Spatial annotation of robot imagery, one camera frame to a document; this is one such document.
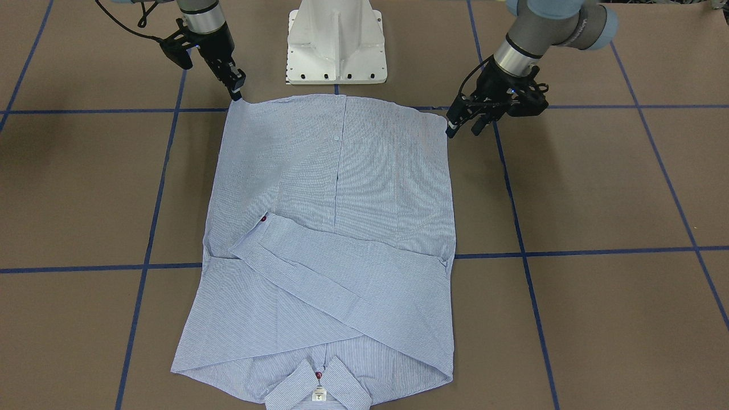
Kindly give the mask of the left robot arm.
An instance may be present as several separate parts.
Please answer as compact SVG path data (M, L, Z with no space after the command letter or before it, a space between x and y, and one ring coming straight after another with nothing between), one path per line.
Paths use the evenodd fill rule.
M618 16L596 1L508 1L515 21L497 51L467 75L476 87L459 88L447 113L446 135L452 138L472 121L479 135L503 116L534 117L549 106L549 86L537 83L539 61L550 47L598 50L618 30Z

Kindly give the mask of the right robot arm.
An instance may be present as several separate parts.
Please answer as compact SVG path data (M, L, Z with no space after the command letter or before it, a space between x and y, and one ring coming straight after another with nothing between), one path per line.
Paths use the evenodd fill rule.
M208 68L224 85L232 101L242 98L240 90L247 75L234 61L234 39L219 1L177 1L181 17L175 20L177 30L166 38L133 30L115 18L100 1L96 4L123 30L156 42L167 59L183 70L193 67L188 51L197 49Z

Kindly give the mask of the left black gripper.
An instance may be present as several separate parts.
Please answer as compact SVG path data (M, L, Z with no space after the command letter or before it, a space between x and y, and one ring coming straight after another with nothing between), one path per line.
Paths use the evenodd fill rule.
M499 120L510 107L514 96L512 86L525 79L535 81L538 73L538 65L528 67L524 77L506 72L495 60L485 60L477 65L467 75L467 80L477 75L476 88L467 97L456 97L446 113L446 136L454 138L461 127L476 117L486 124Z

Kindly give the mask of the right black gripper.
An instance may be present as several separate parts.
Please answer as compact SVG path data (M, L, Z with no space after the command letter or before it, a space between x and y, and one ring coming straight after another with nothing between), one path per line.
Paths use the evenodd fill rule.
M199 54L216 77L226 78L226 88L232 101L242 99L240 89L244 86L245 72L235 65L234 40L228 26L222 26L208 34L197 34Z

